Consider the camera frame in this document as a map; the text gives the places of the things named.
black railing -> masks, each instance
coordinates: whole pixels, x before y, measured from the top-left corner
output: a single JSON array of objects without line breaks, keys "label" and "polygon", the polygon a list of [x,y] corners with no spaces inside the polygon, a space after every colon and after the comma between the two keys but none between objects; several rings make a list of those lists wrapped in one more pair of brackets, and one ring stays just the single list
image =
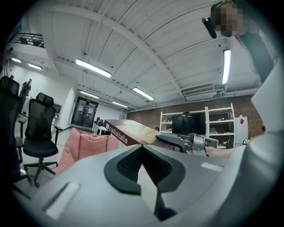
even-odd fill
[{"label": "black railing", "polygon": [[20,44],[45,48],[43,36],[39,34],[32,34],[32,33],[16,33],[9,40],[8,43],[20,43]]}]

caster wheel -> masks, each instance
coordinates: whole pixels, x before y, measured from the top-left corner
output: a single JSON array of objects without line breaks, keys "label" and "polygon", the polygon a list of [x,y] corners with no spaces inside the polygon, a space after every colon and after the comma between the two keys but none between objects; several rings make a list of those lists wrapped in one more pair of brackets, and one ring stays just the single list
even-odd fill
[{"label": "caster wheel", "polygon": [[39,188],[39,183],[35,182],[35,186],[36,186],[37,188]]}]

black office chair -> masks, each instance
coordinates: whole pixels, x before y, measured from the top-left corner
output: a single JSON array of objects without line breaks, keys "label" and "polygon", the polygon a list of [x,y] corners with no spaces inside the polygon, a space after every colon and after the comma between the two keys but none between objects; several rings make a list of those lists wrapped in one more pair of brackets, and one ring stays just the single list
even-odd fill
[{"label": "black office chair", "polygon": [[4,76],[0,79],[0,144],[4,154],[4,170],[8,183],[12,188],[30,199],[30,197],[17,188],[14,183],[28,178],[20,171],[20,164],[23,162],[22,150],[23,140],[16,137],[15,124],[20,112],[22,100],[18,96],[19,83]]},{"label": "black office chair", "polygon": [[55,172],[48,168],[49,165],[58,163],[43,162],[46,157],[53,156],[58,153],[56,147],[59,131],[62,128],[55,126],[56,136],[55,144],[51,141],[51,124],[55,115],[55,107],[53,107],[53,98],[43,93],[39,93],[36,99],[32,99],[29,103],[28,113],[28,126],[25,132],[26,139],[24,141],[24,153],[31,157],[39,158],[38,163],[24,164],[24,170],[28,171],[28,167],[38,167],[34,183],[36,187],[39,187],[39,183],[36,182],[41,170],[45,169],[55,175]]}]

white ceiling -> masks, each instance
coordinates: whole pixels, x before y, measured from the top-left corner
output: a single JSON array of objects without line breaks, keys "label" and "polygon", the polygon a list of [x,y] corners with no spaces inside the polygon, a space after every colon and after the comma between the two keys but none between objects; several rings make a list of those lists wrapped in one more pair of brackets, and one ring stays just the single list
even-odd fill
[{"label": "white ceiling", "polygon": [[[232,38],[212,39],[201,19],[211,0],[48,0],[29,13],[43,35],[50,65],[76,78],[78,89],[132,110],[185,102],[180,90],[211,83],[227,91],[259,87],[246,51]],[[221,86],[223,50],[232,49],[229,82]],[[110,73],[85,73],[83,59]],[[131,89],[138,87],[153,102]]]}]

